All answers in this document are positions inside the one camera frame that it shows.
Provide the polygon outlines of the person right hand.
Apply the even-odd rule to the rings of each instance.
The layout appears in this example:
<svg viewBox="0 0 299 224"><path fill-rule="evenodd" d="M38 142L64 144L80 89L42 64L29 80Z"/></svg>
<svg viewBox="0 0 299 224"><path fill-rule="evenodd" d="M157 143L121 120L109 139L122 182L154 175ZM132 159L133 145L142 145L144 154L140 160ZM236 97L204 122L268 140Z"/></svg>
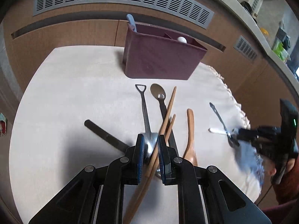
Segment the person right hand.
<svg viewBox="0 0 299 224"><path fill-rule="evenodd" d="M294 165L295 165L295 159L290 159L287 163L285 173L290 172L291 169L294 168ZM266 158L264 166L265 166L265 171L269 176L275 175L276 168L275 168L275 163L272 160Z"/></svg>

